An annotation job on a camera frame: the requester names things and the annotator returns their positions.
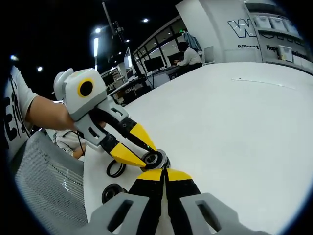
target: wall sign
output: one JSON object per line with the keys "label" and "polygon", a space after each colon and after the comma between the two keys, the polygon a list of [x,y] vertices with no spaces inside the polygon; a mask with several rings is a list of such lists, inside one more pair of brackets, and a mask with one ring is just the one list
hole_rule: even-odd
{"label": "wall sign", "polygon": [[239,19],[237,21],[228,21],[227,22],[229,26],[232,28],[232,30],[236,33],[238,38],[255,38],[256,34],[254,31],[253,26],[251,26],[251,20],[250,19]]}

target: computer monitor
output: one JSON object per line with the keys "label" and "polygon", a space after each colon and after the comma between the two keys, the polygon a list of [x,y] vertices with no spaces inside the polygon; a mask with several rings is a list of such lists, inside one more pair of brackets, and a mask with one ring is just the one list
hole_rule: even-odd
{"label": "computer monitor", "polygon": [[105,77],[103,77],[102,79],[105,82],[106,86],[108,86],[114,82],[113,74],[108,74]]}
{"label": "computer monitor", "polygon": [[146,60],[144,63],[145,63],[147,72],[151,72],[153,70],[157,70],[157,69],[164,67],[161,56],[158,56],[150,60]]}
{"label": "computer monitor", "polygon": [[171,63],[171,65],[175,65],[175,60],[184,60],[184,52],[178,52],[176,54],[170,55],[167,57]]}

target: dark ceiling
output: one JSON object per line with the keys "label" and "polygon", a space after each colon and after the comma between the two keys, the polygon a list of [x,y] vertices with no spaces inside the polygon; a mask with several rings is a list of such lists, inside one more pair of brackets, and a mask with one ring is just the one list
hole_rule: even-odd
{"label": "dark ceiling", "polygon": [[[108,39],[107,45],[99,45],[102,59],[98,70],[103,72],[111,68],[114,61],[123,61],[126,46],[135,50],[177,16],[175,5],[178,2],[180,0],[105,0],[111,20],[118,21],[125,30],[125,38],[130,39],[128,45],[124,45],[110,39],[112,33],[102,0],[14,1],[11,10],[14,13],[7,22],[10,53],[19,58],[16,65],[29,87],[54,99],[51,93],[58,72],[94,67],[92,33],[96,27],[106,29],[102,36]],[[37,66],[43,67],[41,73],[37,72]]]}

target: black cable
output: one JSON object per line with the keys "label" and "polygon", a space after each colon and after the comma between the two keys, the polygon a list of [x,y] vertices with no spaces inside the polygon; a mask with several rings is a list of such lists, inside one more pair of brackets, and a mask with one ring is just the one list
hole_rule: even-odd
{"label": "black cable", "polygon": [[108,165],[108,168],[107,168],[107,175],[110,176],[111,178],[117,178],[117,177],[121,176],[121,175],[124,173],[125,169],[126,169],[126,165],[121,163],[121,166],[119,167],[119,169],[117,170],[117,172],[114,173],[114,174],[111,174],[111,168],[112,168],[112,166],[113,166],[115,163],[117,163],[117,161],[116,161],[116,160],[113,160],[113,161]]}
{"label": "black cable", "polygon": [[85,151],[83,150],[82,143],[80,142],[79,134],[78,134],[78,133],[76,133],[76,134],[77,134],[77,136],[78,136],[78,141],[79,141],[80,148],[81,148],[82,151],[83,151],[83,155],[85,155]]}

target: white t-shirt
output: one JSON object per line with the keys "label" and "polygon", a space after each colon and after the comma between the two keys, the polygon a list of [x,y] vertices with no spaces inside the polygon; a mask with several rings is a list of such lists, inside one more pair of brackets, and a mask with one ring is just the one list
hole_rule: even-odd
{"label": "white t-shirt", "polygon": [[185,65],[194,65],[196,63],[202,63],[201,58],[195,50],[188,47],[184,53],[184,60],[178,62],[177,64],[179,66],[185,66]]}
{"label": "white t-shirt", "polygon": [[[81,144],[85,144],[85,139],[79,138]],[[56,131],[55,142],[60,149],[66,151],[69,155],[73,156],[74,150],[80,148],[78,135],[70,130]]]}
{"label": "white t-shirt", "polygon": [[26,85],[21,72],[12,67],[11,76],[9,77],[4,90],[4,147],[8,149],[9,160],[12,160],[19,148],[30,137],[29,130],[32,125],[25,121],[27,110],[31,102],[37,96]]}

